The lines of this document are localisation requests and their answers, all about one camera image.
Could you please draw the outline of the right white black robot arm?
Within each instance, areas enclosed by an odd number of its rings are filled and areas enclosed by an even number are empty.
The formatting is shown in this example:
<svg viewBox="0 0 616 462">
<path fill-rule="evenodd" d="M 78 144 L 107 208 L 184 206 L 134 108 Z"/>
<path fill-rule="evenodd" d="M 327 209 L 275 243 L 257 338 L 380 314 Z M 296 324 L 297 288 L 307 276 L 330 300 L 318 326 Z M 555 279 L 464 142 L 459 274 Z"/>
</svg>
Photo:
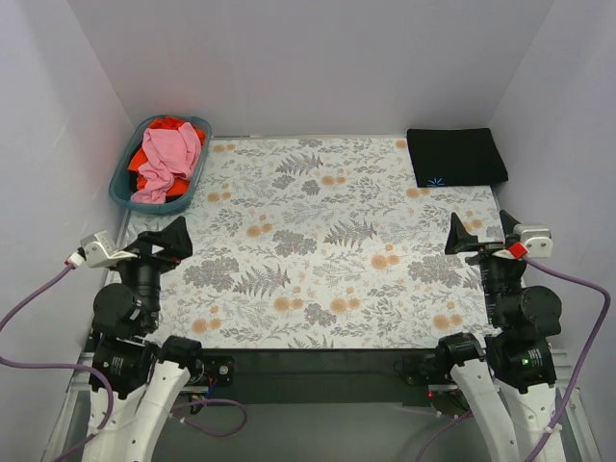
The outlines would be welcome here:
<svg viewBox="0 0 616 462">
<path fill-rule="evenodd" d="M 476 266 L 487 320 L 499 330 L 482 342 L 470 333 L 440 339 L 435 369 L 468 402 L 494 461 L 563 461 L 556 410 L 556 372 L 548 339 L 560 333 L 562 302 L 544 286 L 526 287 L 527 257 L 548 258 L 552 233 L 500 212 L 501 242 L 481 242 L 458 215 L 450 218 L 448 255 Z"/>
</svg>

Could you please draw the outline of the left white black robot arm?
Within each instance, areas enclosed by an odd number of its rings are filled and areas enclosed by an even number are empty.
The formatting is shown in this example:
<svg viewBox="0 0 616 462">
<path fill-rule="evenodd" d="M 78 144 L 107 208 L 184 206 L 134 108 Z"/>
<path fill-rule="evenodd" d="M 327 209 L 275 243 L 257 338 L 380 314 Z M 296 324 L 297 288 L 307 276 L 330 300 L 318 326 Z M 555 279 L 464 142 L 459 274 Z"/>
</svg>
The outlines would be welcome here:
<svg viewBox="0 0 616 462">
<path fill-rule="evenodd" d="M 93 301 L 91 330 L 98 341 L 90 374 L 90 441 L 85 461 L 148 461 L 185 385 L 197 383 L 205 363 L 201 344 L 169 337 L 145 340 L 160 320 L 160 280 L 193 254 L 187 223 L 179 217 L 160 231 L 144 231 L 124 248 L 101 231 L 80 251 L 91 268 L 116 272 Z"/>
</svg>

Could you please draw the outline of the teal plastic basket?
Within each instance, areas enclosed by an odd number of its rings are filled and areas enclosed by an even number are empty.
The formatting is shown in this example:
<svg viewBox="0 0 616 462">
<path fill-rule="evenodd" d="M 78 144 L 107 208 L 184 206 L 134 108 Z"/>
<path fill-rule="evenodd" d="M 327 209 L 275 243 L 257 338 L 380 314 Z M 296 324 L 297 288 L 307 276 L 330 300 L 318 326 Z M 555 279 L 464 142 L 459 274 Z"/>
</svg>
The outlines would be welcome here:
<svg viewBox="0 0 616 462">
<path fill-rule="evenodd" d="M 115 172 L 111 178 L 108 191 L 111 200 L 116 205 L 131 212 L 156 216 L 176 215 L 184 212 L 193 201 L 194 194 L 203 172 L 205 161 L 208 157 L 209 143 L 212 138 L 212 127 L 207 120 L 201 117 L 180 115 L 181 119 L 191 123 L 195 128 L 204 131 L 206 135 L 202 152 L 195 167 L 193 179 L 189 184 L 187 191 L 174 201 L 160 205 L 140 204 L 131 200 L 131 195 L 133 192 L 129 188 L 130 174 L 128 166 L 130 160 L 133 158 L 133 155 L 141 146 L 144 131 L 149 127 L 151 122 L 158 117 L 163 117 L 163 115 L 151 116 L 137 126 L 131 139 L 126 144 L 123 153 L 120 155 L 119 161 L 115 167 Z"/>
</svg>

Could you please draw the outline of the folded black t shirt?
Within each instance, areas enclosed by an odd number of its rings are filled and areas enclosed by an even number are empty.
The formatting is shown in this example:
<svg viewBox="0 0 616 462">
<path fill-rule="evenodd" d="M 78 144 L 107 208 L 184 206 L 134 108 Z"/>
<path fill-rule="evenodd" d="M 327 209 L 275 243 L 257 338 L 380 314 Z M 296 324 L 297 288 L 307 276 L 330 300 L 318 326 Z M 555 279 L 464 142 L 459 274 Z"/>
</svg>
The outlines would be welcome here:
<svg viewBox="0 0 616 462">
<path fill-rule="evenodd" d="M 420 188 L 494 186 L 508 181 L 489 128 L 408 129 L 406 140 Z"/>
</svg>

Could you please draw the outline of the floral table mat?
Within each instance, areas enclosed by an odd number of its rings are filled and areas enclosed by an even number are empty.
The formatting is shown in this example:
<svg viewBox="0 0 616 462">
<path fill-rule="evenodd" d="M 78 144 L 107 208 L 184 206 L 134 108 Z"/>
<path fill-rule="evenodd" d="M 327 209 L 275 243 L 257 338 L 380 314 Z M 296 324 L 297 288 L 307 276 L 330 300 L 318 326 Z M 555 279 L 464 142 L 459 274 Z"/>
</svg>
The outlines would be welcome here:
<svg viewBox="0 0 616 462">
<path fill-rule="evenodd" d="M 220 348 L 434 347 L 491 333 L 458 215 L 502 239 L 491 189 L 420 188 L 402 139 L 215 140 L 161 280 L 159 328 Z"/>
</svg>

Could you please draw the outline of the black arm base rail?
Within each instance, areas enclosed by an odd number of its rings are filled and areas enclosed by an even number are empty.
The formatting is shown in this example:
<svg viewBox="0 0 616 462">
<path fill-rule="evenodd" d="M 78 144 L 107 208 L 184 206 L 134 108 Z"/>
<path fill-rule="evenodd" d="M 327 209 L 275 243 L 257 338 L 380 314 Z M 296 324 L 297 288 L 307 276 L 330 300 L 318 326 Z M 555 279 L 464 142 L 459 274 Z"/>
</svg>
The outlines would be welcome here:
<svg viewBox="0 0 616 462">
<path fill-rule="evenodd" d="M 248 404 L 425 405 L 453 382 L 433 348 L 204 349 L 186 391 Z"/>
</svg>

